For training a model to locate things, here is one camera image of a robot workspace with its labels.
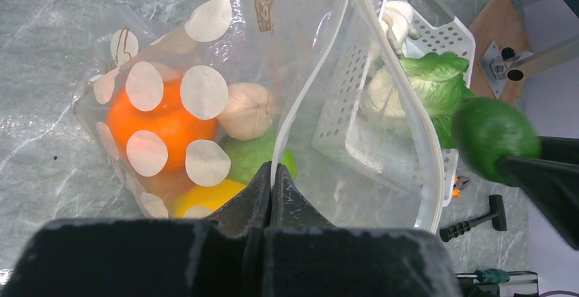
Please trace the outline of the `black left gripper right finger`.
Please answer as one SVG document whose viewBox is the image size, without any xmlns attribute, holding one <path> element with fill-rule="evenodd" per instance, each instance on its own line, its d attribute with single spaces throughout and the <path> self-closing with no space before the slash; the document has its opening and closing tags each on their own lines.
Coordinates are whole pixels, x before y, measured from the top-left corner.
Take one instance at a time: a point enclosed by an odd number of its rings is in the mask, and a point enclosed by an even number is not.
<svg viewBox="0 0 579 297">
<path fill-rule="evenodd" d="M 334 227 L 296 188 L 289 169 L 277 165 L 271 192 L 271 227 Z"/>
</svg>

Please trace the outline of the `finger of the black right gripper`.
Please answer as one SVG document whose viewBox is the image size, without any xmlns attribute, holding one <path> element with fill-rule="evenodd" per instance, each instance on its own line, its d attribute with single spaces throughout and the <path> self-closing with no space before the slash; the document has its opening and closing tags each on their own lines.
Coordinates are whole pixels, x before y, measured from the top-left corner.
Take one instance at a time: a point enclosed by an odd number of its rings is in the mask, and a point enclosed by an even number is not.
<svg viewBox="0 0 579 297">
<path fill-rule="evenodd" d="M 541 156 L 507 156 L 498 171 L 520 187 L 559 235 L 578 249 L 578 140 L 541 137 Z"/>
</svg>

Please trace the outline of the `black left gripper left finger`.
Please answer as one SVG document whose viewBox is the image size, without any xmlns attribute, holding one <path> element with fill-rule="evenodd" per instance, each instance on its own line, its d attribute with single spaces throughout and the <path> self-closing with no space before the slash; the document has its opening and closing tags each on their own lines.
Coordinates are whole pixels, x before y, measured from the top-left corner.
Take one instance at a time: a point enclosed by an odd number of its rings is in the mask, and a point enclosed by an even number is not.
<svg viewBox="0 0 579 297">
<path fill-rule="evenodd" d="M 206 219 L 219 229 L 264 228 L 271 215 L 271 162 L 258 169 L 250 183 Z"/>
</svg>

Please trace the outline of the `yellow lemon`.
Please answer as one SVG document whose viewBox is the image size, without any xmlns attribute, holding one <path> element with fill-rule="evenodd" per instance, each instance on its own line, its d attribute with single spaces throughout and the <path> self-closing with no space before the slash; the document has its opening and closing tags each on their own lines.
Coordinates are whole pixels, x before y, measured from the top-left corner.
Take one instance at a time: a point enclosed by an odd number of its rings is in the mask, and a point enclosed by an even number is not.
<svg viewBox="0 0 579 297">
<path fill-rule="evenodd" d="M 223 180 L 215 186 L 193 186 L 179 195 L 170 210 L 176 218 L 205 218 L 233 199 L 246 187 L 234 180 Z"/>
</svg>

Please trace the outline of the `light green round fruit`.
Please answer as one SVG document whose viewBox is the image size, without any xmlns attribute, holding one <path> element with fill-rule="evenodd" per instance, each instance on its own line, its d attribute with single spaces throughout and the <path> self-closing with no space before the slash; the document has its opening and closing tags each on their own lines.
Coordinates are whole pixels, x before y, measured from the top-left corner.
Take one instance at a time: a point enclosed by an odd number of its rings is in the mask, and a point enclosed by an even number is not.
<svg viewBox="0 0 579 297">
<path fill-rule="evenodd" d="M 247 141 L 231 137 L 222 139 L 219 145 L 231 161 L 227 179 L 249 184 L 259 168 L 272 160 L 275 141 L 276 136 L 273 132 Z"/>
</svg>

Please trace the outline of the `dark green avocado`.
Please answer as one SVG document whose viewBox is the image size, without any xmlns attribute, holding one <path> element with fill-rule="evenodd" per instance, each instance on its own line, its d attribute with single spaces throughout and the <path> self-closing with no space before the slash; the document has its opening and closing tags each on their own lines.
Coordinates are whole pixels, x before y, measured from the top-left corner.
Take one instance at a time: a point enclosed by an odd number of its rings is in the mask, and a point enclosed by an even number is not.
<svg viewBox="0 0 579 297">
<path fill-rule="evenodd" d="M 451 120 L 451 139 L 471 171 L 507 186 L 514 183 L 497 169 L 501 159 L 541 156 L 540 138 L 525 114 L 490 98 L 460 102 Z"/>
</svg>

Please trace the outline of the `small garlic bulb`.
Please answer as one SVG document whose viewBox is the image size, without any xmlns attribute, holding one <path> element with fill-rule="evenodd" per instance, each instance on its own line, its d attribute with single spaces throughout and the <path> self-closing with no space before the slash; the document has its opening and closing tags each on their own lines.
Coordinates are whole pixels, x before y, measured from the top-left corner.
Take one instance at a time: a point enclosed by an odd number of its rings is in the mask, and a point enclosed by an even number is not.
<svg viewBox="0 0 579 297">
<path fill-rule="evenodd" d="M 257 83 L 234 83 L 228 93 L 227 105 L 217 117 L 225 132 L 241 141 L 264 135 L 277 113 L 270 90 Z"/>
</svg>

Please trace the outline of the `orange tangerine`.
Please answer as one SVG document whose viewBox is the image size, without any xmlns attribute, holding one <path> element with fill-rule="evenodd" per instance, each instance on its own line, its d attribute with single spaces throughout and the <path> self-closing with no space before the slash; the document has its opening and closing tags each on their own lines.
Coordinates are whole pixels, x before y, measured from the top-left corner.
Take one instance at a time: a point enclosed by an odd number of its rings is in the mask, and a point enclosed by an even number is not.
<svg viewBox="0 0 579 297">
<path fill-rule="evenodd" d="M 165 82 L 163 98 L 151 111 L 136 109 L 124 88 L 109 109 L 106 125 L 122 160 L 143 177 L 183 170 L 187 146 L 198 139 L 213 140 L 218 132 L 216 119 L 198 119 L 184 108 L 181 82 Z"/>
</svg>

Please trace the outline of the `polka dot zip top bag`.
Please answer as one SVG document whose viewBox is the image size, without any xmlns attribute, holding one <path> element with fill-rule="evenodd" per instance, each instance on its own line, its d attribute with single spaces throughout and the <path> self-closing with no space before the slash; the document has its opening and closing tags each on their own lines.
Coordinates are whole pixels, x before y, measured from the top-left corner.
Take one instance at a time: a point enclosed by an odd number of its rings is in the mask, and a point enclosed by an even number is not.
<svg viewBox="0 0 579 297">
<path fill-rule="evenodd" d="M 301 220 L 435 231 L 444 171 L 383 0 L 209 0 L 172 31 L 106 28 L 72 101 L 142 213 L 207 218 L 251 182 Z"/>
</svg>

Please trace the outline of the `peach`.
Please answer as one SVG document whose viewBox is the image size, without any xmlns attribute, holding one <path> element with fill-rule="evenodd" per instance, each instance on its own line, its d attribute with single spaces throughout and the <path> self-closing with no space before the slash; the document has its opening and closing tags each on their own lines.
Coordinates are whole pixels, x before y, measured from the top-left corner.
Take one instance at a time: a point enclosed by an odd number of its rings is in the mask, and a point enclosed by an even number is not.
<svg viewBox="0 0 579 297">
<path fill-rule="evenodd" d="M 177 197 L 195 185 L 185 171 L 159 173 L 153 177 L 143 177 L 141 184 L 148 193 L 161 198 L 166 206 L 172 206 Z"/>
</svg>

